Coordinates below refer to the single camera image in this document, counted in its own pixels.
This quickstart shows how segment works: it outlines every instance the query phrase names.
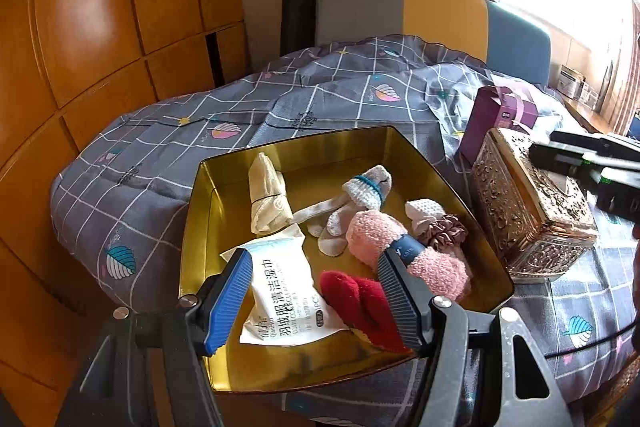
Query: purple gift box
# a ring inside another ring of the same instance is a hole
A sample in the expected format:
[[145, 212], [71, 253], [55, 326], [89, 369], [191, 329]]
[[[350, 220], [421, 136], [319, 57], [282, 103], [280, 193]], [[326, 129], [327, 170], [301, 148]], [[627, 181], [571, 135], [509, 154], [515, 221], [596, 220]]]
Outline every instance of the purple gift box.
[[460, 142], [460, 152], [473, 164], [484, 135], [491, 127], [527, 132], [536, 123], [538, 110], [523, 80], [496, 80], [496, 86], [478, 89], [478, 95]]

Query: ornate gold box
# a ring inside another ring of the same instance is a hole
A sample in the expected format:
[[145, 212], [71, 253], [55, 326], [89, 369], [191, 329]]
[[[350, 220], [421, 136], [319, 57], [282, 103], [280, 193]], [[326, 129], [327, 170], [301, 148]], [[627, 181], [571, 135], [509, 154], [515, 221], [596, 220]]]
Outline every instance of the ornate gold box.
[[533, 167], [530, 144], [526, 134], [493, 128], [473, 168], [476, 215], [519, 283], [557, 279], [598, 238], [577, 183]]

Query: wooden shelf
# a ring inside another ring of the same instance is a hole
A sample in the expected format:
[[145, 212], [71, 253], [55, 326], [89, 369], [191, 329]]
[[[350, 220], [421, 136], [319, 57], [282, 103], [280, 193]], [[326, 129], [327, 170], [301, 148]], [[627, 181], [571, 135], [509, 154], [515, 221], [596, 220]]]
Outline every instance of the wooden shelf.
[[577, 120], [578, 123], [587, 131], [592, 133], [599, 132], [602, 134], [613, 132], [609, 123], [593, 109], [588, 108], [586, 105], [583, 105], [577, 100], [573, 100], [562, 93], [560, 95], [562, 96], [564, 107], [567, 108], [569, 114], [574, 117], [575, 120]]

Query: rolled mat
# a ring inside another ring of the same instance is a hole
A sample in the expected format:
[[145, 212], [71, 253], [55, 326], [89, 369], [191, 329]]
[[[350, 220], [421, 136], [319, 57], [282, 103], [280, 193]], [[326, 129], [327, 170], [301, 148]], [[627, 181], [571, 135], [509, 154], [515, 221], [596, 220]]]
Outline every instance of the rolled mat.
[[282, 0], [280, 55], [309, 48], [316, 40], [316, 0]]

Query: gold metal tray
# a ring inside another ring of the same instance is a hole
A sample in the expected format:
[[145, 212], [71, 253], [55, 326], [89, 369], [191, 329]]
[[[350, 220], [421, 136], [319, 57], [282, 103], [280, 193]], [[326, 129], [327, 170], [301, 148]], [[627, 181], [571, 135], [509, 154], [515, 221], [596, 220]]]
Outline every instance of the gold metal tray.
[[[463, 251], [473, 279], [471, 293], [461, 303], [466, 309], [488, 312], [513, 294], [513, 282], [464, 203], [396, 129], [385, 126], [294, 138], [204, 160], [193, 185], [182, 243], [180, 295], [196, 293], [209, 275], [222, 271], [225, 261], [220, 253], [255, 237], [250, 231], [248, 171], [260, 152], [284, 175], [293, 211], [337, 196], [349, 178], [382, 164], [393, 177], [385, 212], [408, 227], [404, 202], [431, 198], [468, 228]], [[340, 257], [327, 257], [310, 236], [303, 250], [315, 280], [329, 269], [373, 278], [348, 250]], [[206, 360], [216, 391], [304, 389], [370, 375], [411, 358], [379, 349], [353, 331], [295, 347], [240, 344], [242, 324], [253, 305], [249, 291], [226, 345]]]

